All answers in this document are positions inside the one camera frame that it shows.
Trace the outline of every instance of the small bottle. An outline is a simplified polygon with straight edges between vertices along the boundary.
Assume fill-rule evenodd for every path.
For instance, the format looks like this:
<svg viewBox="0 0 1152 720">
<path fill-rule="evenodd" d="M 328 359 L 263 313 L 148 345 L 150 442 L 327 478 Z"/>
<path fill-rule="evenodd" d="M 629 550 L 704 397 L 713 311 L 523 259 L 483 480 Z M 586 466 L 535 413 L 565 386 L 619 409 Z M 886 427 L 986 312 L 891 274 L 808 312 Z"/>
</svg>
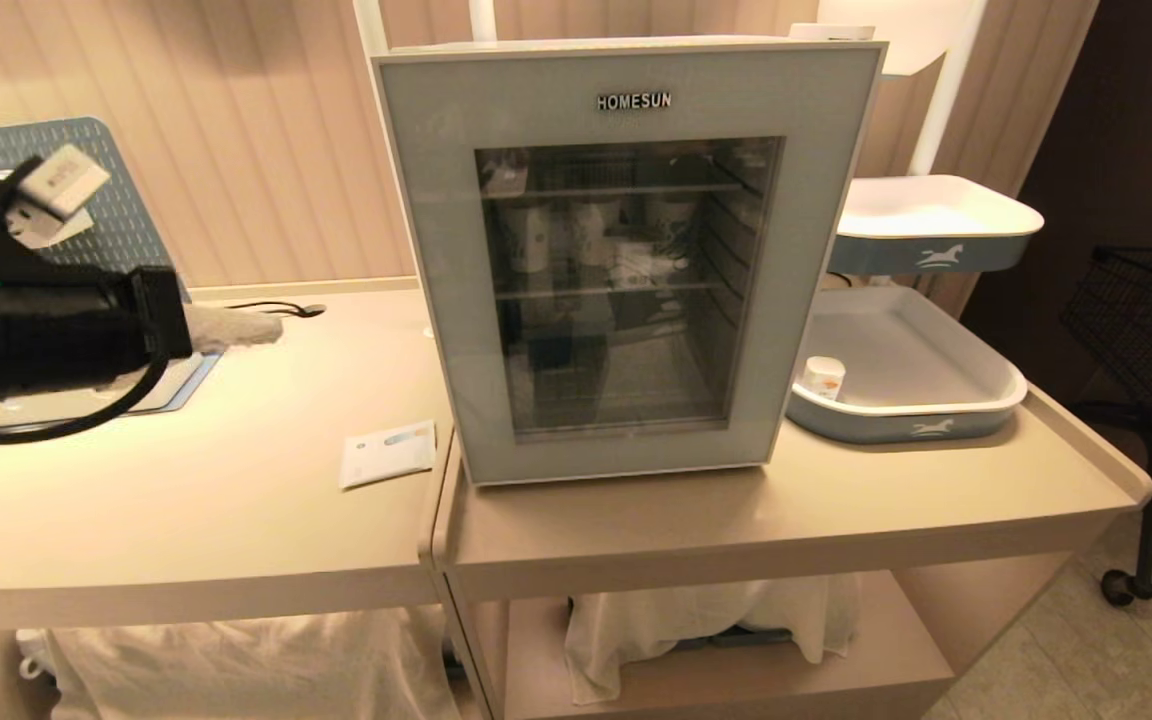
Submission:
<svg viewBox="0 0 1152 720">
<path fill-rule="evenodd" d="M 847 367 L 838 357 L 813 355 L 803 369 L 803 387 L 826 400 L 838 400 Z"/>
</svg>

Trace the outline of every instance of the black wire cart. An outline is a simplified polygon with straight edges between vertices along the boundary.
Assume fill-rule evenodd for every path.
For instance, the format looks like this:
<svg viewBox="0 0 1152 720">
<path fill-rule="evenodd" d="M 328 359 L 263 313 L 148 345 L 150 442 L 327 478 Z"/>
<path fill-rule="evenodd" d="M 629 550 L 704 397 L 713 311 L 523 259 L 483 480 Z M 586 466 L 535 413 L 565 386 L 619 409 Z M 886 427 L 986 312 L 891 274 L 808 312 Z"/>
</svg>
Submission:
<svg viewBox="0 0 1152 720">
<path fill-rule="evenodd" d="M 1098 247 L 1092 266 L 1061 313 L 1061 323 L 1100 361 L 1129 402 L 1084 402 L 1074 412 L 1083 420 L 1130 429 L 1146 446 L 1152 479 L 1152 249 Z M 1101 592 L 1123 607 L 1152 598 L 1152 498 L 1140 520 L 1137 570 L 1109 570 Z"/>
</svg>

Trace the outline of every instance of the mini fridge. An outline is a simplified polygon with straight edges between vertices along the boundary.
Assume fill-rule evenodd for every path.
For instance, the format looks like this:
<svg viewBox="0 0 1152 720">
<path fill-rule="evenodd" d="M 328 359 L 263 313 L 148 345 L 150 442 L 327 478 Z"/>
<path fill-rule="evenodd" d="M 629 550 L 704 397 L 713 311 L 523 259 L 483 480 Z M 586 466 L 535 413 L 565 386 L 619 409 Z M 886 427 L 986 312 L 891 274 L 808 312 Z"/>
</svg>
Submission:
<svg viewBox="0 0 1152 720">
<path fill-rule="evenodd" d="M 884 47 L 372 53 L 471 482 L 768 460 Z"/>
</svg>

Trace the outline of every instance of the white towel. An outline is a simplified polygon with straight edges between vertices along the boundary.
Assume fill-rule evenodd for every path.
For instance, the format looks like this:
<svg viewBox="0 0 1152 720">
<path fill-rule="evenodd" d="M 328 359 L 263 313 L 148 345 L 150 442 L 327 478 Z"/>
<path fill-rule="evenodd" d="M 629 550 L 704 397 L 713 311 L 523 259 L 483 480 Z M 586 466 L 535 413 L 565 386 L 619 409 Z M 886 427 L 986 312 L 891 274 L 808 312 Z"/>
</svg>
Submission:
<svg viewBox="0 0 1152 720">
<path fill-rule="evenodd" d="M 810 662 L 824 651 L 847 655 L 861 605 L 859 575 L 756 579 L 573 598 L 567 627 L 573 703 L 621 697 L 621 665 L 664 655 L 679 641 L 708 637 L 740 624 L 787 629 Z"/>
<path fill-rule="evenodd" d="M 460 720 L 439 607 L 45 637 L 52 720 Z"/>
</svg>

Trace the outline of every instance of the white tray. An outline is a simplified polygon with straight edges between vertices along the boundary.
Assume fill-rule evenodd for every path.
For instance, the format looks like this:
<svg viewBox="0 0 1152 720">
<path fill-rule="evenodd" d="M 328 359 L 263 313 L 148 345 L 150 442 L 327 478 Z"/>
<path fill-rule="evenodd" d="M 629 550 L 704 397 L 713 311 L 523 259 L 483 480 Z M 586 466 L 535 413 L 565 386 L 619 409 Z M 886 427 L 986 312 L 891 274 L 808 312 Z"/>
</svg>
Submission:
<svg viewBox="0 0 1152 720">
<path fill-rule="evenodd" d="M 838 401 L 795 382 L 786 415 L 844 442 L 988 434 L 1029 392 L 1015 365 L 899 286 L 818 293 L 799 355 L 838 357 L 847 373 Z"/>
<path fill-rule="evenodd" d="M 969 179 L 855 179 L 829 270 L 854 274 L 990 272 L 1020 263 L 1043 215 Z"/>
</svg>

